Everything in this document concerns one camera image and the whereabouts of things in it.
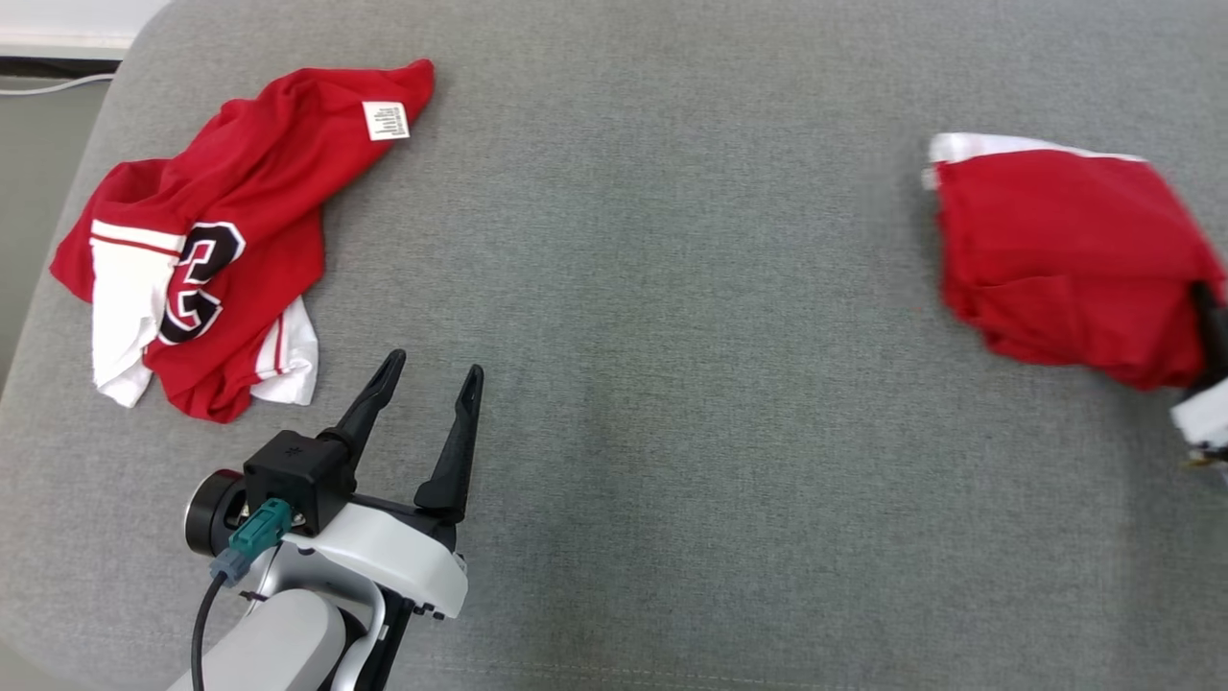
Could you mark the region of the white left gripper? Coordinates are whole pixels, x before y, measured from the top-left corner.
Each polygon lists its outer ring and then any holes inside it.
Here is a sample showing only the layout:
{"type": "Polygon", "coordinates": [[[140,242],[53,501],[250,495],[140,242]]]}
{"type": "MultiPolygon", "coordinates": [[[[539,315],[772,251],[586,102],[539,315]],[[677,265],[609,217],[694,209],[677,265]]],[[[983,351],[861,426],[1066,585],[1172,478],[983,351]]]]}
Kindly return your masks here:
{"type": "MultiPolygon", "coordinates": [[[[343,447],[349,473],[363,458],[368,436],[399,384],[406,362],[394,349],[368,377],[343,419],[321,441],[343,447]]],[[[413,504],[435,519],[460,524],[472,480],[485,372],[474,365],[456,399],[456,420],[433,473],[418,486],[413,504]]],[[[316,538],[290,534],[280,547],[280,587],[302,587],[377,609],[383,589],[445,619],[460,616],[468,594],[463,560],[449,547],[395,519],[389,512],[349,504],[316,538]]]]}

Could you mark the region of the red jersey with white sleeves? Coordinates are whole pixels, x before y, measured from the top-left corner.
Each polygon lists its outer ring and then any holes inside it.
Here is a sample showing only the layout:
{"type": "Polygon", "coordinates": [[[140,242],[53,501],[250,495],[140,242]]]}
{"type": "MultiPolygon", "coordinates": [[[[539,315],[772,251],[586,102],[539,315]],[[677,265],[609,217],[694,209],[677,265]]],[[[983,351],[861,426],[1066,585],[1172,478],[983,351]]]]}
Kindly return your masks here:
{"type": "Polygon", "coordinates": [[[429,59],[303,68],[226,102],[183,152],[111,169],[50,261],[91,306],[95,389],[134,407],[158,380],[216,423],[253,399],[307,406],[323,207],[411,135],[435,75],[429,59]]]}

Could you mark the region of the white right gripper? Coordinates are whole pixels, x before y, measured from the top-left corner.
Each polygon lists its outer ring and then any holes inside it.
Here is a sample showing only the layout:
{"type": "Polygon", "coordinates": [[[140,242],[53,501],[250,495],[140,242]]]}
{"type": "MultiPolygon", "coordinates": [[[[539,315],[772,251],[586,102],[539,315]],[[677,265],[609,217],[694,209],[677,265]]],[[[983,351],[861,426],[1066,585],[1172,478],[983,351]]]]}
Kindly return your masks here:
{"type": "Polygon", "coordinates": [[[1192,393],[1170,410],[1187,447],[1190,466],[1228,468],[1228,306],[1206,281],[1192,284],[1203,368],[1192,393]]]}

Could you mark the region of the red shirt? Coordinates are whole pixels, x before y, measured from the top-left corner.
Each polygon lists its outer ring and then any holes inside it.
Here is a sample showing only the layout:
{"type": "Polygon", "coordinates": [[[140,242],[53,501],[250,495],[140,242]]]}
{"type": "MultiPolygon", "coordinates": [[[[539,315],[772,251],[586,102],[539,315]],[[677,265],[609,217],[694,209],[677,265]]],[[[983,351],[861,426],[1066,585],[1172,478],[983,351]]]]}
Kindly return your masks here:
{"type": "Polygon", "coordinates": [[[987,349],[1140,390],[1205,357],[1192,285],[1224,295],[1211,242],[1148,161],[986,133],[930,141],[939,295],[987,349]]]}

